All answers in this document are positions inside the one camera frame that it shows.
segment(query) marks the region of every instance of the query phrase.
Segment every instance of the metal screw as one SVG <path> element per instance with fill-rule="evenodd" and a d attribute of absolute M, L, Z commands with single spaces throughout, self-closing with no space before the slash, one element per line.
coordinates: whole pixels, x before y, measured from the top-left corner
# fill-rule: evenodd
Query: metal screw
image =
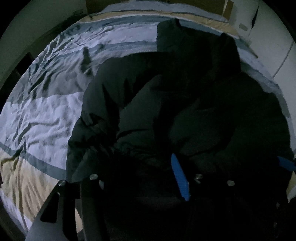
<path fill-rule="evenodd" d="M 194 180 L 195 180 L 198 184 L 201 184 L 201 182 L 200 182 L 199 180 L 202 179 L 202 178 L 203 178 L 202 174 L 196 174 Z"/>
<path fill-rule="evenodd" d="M 101 180 L 99 181 L 99 186 L 102 190 L 104 190 L 104 182 L 102 182 Z"/>
<path fill-rule="evenodd" d="M 227 185 L 228 185 L 229 187 L 234 186 L 234 181 L 228 180 L 228 181 L 227 181 Z"/>
<path fill-rule="evenodd" d="M 60 187 L 65 186 L 66 185 L 66 181 L 65 180 L 61 180 L 61 181 L 59 181 L 59 184 L 58 185 Z"/>
<path fill-rule="evenodd" d="M 97 174 L 91 174 L 91 175 L 89 176 L 89 179 L 90 179 L 90 180 L 96 180 L 96 179 L 98 179 L 98 175 L 97 175 Z"/>

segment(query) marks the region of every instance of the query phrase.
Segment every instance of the gray stripe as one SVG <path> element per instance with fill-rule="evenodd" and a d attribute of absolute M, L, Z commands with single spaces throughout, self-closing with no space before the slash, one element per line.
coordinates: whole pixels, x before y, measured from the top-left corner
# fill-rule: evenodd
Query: gray stripe
<path fill-rule="evenodd" d="M 62 179 L 66 178 L 66 170 L 63 170 L 58 167 L 54 167 L 42 160 L 39 160 L 24 150 L 21 150 L 21 151 L 12 150 L 8 146 L 4 145 L 2 142 L 0 142 L 0 148 L 3 149 L 10 156 L 15 156 L 15 157 L 20 156 L 20 157 L 24 158 L 33 167 L 37 168 L 38 170 L 42 171 L 43 173 L 45 173 L 57 180 L 62 180 Z"/>

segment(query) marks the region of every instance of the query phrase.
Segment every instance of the black jacket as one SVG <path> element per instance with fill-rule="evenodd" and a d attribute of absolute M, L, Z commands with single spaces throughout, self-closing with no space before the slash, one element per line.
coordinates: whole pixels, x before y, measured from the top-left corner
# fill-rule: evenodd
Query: black jacket
<path fill-rule="evenodd" d="M 96 173 L 105 181 L 113 197 L 106 222 L 114 240 L 182 240 L 193 206 L 208 221 L 192 221 L 187 239 L 215 240 L 215 233 L 193 230 L 216 220 L 214 229 L 225 231 L 221 217 L 229 213 L 217 210 L 229 206 L 219 199 L 229 194 L 227 180 L 252 210 L 284 196 L 290 173 L 276 157 L 292 156 L 288 125 L 275 95 L 241 72 L 231 37 L 183 28 L 178 20 L 160 23 L 157 34 L 157 52 L 100 65 L 68 142 L 67 180 Z M 172 153 L 191 183 L 193 206 L 180 198 Z M 196 173 L 205 177 L 202 188 L 192 183 Z M 132 235 L 119 235 L 129 228 Z"/>

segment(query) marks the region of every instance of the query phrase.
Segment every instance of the beige stripe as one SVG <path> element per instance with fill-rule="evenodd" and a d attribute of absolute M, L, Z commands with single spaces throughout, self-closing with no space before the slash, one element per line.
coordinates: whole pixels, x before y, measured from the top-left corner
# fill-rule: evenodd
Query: beige stripe
<path fill-rule="evenodd" d="M 58 180 L 33 167 L 24 158 L 11 157 L 0 148 L 2 190 L 29 220 L 33 221 Z M 75 211 L 76 229 L 82 230 L 82 221 Z"/>
<path fill-rule="evenodd" d="M 219 22 L 217 20 L 208 19 L 200 16 L 195 16 L 189 13 L 173 13 L 173 12 L 163 12 L 163 11 L 126 11 L 126 12 L 106 12 L 100 15 L 94 16 L 90 18 L 86 16 L 82 18 L 78 23 L 87 23 L 87 22 L 95 22 L 100 20 L 105 20 L 109 18 L 121 18 L 127 16 L 137 16 L 137 15 L 156 15 L 156 16 L 165 16 L 165 17 L 175 17 L 178 19 L 189 20 L 198 24 L 202 24 L 204 26 L 222 31 L 233 37 L 238 38 L 239 34 L 237 31 L 229 24 L 225 22 Z"/>
<path fill-rule="evenodd" d="M 292 173 L 288 188 L 287 188 L 287 196 L 290 194 L 292 189 L 296 187 L 296 175 L 295 172 Z"/>

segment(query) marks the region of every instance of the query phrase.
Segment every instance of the wrinkled sheet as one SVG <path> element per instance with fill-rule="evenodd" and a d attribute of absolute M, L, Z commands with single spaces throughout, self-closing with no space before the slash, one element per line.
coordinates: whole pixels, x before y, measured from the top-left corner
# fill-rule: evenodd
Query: wrinkled sheet
<path fill-rule="evenodd" d="M 217 35 L 225 31 L 235 38 L 242 70 L 264 91 L 277 95 L 290 127 L 291 147 L 296 149 L 280 88 L 229 24 L 191 13 L 156 10 L 129 9 L 82 19 L 45 48 L 10 94 L 0 115 L 0 196 L 25 234 L 53 187 L 65 178 L 67 142 L 81 115 L 83 93 L 100 64 L 111 57 L 156 51 L 157 24 L 172 17 L 179 18 L 182 26 Z M 291 180 L 288 198 L 295 192 Z"/>

